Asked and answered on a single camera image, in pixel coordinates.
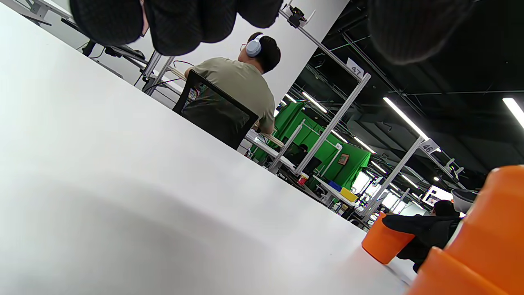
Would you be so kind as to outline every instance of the orange container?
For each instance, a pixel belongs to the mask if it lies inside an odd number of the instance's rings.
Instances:
[[[507,295],[439,248],[433,248],[406,295]]]
[[[362,248],[382,264],[388,264],[415,237],[387,228],[382,219],[386,214],[380,212],[377,221],[362,241]]]
[[[446,295],[522,294],[523,207],[524,166],[494,169],[454,239],[437,255],[431,251],[409,294],[437,294],[428,292],[437,285]]]

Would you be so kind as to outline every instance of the yellow box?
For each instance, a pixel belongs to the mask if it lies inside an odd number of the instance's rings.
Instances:
[[[357,196],[355,196],[355,194],[353,194],[350,190],[346,189],[345,187],[342,188],[340,194],[350,202],[355,202],[357,200]]]

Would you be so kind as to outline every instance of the office chair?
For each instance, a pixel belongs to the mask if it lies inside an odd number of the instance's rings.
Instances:
[[[258,116],[191,70],[173,111],[237,149]]]

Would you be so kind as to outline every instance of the picture frame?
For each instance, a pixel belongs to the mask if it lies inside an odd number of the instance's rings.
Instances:
[[[348,154],[342,154],[339,159],[339,164],[345,165],[347,163],[347,160],[350,158],[350,155]]]

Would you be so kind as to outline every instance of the sign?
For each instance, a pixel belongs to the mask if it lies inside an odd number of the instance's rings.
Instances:
[[[439,146],[432,140],[428,139],[420,144],[420,148],[423,149],[428,154],[431,154],[439,149]]]
[[[346,62],[347,67],[350,68],[350,70],[355,73],[357,76],[363,78],[364,77],[364,70],[357,65],[356,62],[354,62],[351,58],[347,59]]]

